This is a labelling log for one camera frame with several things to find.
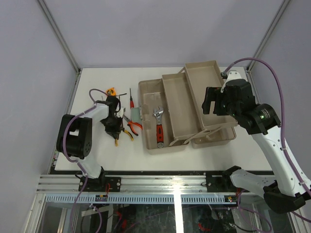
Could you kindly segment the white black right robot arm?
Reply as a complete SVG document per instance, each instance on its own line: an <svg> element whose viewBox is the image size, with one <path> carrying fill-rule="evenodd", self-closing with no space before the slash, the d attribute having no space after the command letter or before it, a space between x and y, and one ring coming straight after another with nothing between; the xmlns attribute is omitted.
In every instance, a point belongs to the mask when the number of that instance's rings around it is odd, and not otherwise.
<svg viewBox="0 0 311 233"><path fill-rule="evenodd" d="M207 87L202 104L209 114L214 102L214 114L232 116L246 129L264 153L275 178L264 178L233 166L223 172L222 187L250 191L265 200L278 214L293 212L310 200L311 181L299 168L286 142L281 139L281 122L273 107L258 104L252 87L244 79L230 80L224 88Z"/></svg>

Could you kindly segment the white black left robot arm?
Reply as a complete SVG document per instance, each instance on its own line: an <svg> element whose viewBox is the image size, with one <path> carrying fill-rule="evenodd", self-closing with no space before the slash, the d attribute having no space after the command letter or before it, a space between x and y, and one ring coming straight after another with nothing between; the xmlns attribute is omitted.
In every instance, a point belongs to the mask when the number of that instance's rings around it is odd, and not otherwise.
<svg viewBox="0 0 311 233"><path fill-rule="evenodd" d="M90 179L89 185L95 191L106 187L102 177L103 168L90 155L92 149L92 131L98 123L103 124L105 132L115 141L123 130L124 108L115 96L98 100L92 107L78 115L63 115L56 141L56 150L65 155L71 163L76 163L83 175Z"/></svg>

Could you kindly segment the silver adjustable wrench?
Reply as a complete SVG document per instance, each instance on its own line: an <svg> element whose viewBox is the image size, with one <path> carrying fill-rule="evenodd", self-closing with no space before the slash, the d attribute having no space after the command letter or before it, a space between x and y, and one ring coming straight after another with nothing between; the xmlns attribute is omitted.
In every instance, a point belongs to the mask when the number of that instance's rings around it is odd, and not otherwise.
<svg viewBox="0 0 311 233"><path fill-rule="evenodd" d="M159 106L158 108L154 108L153 110L153 116L156 118L156 143L158 148L164 147L164 133L163 133L163 127L162 127L162 114L164 112L164 109L162 106Z"/></svg>

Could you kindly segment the green tool box latch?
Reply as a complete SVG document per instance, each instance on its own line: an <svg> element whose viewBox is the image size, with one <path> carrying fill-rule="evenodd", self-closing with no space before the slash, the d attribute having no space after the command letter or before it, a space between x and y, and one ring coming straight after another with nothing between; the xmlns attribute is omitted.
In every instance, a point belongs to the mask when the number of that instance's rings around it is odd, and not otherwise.
<svg viewBox="0 0 311 233"><path fill-rule="evenodd" d="M142 113L140 107L131 108L131 120L135 123L142 122Z"/></svg>

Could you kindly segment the translucent brown tool box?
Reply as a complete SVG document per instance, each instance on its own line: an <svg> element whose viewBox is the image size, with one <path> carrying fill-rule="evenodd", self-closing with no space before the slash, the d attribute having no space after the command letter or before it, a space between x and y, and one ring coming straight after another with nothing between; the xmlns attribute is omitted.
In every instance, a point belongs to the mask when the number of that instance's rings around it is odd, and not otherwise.
<svg viewBox="0 0 311 233"><path fill-rule="evenodd" d="M138 83L142 113L143 142L151 155L183 151L193 148L226 145L236 138L237 122L230 116L203 114L201 105L206 87L222 87L224 80L215 60L186 63L175 74ZM161 122L164 147L156 143L154 108L162 106Z"/></svg>

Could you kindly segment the yellow combination pliers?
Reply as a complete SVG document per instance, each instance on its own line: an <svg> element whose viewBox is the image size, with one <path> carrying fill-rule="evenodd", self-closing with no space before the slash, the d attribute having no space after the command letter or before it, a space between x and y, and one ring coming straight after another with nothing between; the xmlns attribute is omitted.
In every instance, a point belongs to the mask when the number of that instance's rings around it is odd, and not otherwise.
<svg viewBox="0 0 311 233"><path fill-rule="evenodd" d="M118 134L118 136L115 138L115 146L117 147L117 146L119 145L119 140L123 140L123 139L125 139L126 137L127 137L127 139L129 139L130 141L134 141L134 137L132 136L132 134L131 134L129 131L123 129L123 130L121 131L121 133Z"/></svg>

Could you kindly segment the orange long nose pliers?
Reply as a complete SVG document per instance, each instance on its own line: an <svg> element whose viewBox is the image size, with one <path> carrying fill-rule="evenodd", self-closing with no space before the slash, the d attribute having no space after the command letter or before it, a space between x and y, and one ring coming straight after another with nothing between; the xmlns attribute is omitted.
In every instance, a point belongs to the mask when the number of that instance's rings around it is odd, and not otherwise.
<svg viewBox="0 0 311 233"><path fill-rule="evenodd" d="M128 118L126 115L123 115L123 118L127 122L127 126L131 129L131 132L135 135L138 136L138 133L134 130L134 126L139 127L141 130L143 130L143 127L141 124L133 122L130 118Z"/></svg>

